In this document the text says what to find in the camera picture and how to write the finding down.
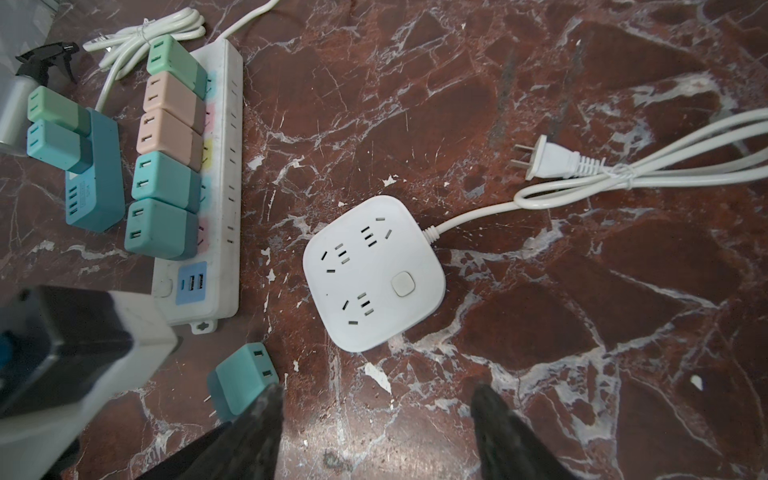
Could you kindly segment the teal plug adapter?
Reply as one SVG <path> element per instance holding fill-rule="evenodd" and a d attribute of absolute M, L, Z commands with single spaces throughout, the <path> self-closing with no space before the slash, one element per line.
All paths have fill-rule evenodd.
<path fill-rule="evenodd" d="M 152 198 L 134 201 L 126 222 L 124 247 L 149 257 L 180 261 L 197 254 L 198 218 Z"/>
<path fill-rule="evenodd" d="M 266 347 L 248 343 L 222 361 L 207 377 L 207 387 L 216 415 L 230 422 L 271 384 L 279 382 Z"/>
<path fill-rule="evenodd" d="M 166 154 L 155 151 L 136 159 L 131 196 L 152 198 L 197 213 L 200 208 L 201 176 Z"/>

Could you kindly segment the square white power socket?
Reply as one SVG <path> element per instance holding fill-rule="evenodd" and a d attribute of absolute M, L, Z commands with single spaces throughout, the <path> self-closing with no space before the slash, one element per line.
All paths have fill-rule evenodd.
<path fill-rule="evenodd" d="M 398 199 L 379 195 L 314 235 L 302 259 L 330 339 L 360 353 L 430 316 L 442 303 L 442 265 Z"/>

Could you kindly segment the teal power strip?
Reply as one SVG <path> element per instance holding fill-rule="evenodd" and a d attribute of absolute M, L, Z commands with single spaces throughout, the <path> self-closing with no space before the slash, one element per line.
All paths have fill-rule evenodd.
<path fill-rule="evenodd" d="M 118 124 L 87 108 L 92 165 L 82 174 L 66 178 L 66 223 L 96 233 L 120 222 L 126 212 Z"/>

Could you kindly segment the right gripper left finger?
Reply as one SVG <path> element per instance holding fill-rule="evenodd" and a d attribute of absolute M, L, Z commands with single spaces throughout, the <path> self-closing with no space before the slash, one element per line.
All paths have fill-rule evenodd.
<path fill-rule="evenodd" d="M 283 431 L 284 389 L 271 384 L 226 422 L 141 475 L 143 479 L 273 479 Z"/>

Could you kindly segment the long white power strip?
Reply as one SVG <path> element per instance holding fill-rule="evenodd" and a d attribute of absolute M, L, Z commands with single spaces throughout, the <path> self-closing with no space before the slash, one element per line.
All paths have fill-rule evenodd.
<path fill-rule="evenodd" d="M 192 56 L 208 75 L 197 254 L 156 259 L 151 293 L 169 325 L 205 335 L 239 308 L 244 64 L 227 40 Z"/>

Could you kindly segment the green plug adapter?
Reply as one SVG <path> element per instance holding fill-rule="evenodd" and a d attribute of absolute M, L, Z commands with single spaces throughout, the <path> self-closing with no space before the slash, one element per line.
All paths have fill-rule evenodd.
<path fill-rule="evenodd" d="M 29 94 L 27 118 L 32 123 L 53 122 L 82 136 L 88 136 L 91 131 L 86 108 L 45 86 L 38 86 Z"/>
<path fill-rule="evenodd" d="M 82 174 L 93 164 L 90 141 L 56 123 L 40 120 L 27 130 L 27 155 L 60 170 Z"/>

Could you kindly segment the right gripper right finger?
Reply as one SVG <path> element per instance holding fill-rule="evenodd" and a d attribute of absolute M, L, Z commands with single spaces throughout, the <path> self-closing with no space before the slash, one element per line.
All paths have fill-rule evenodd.
<path fill-rule="evenodd" d="M 474 390 L 470 411 L 483 479 L 577 479 L 490 385 Z"/>

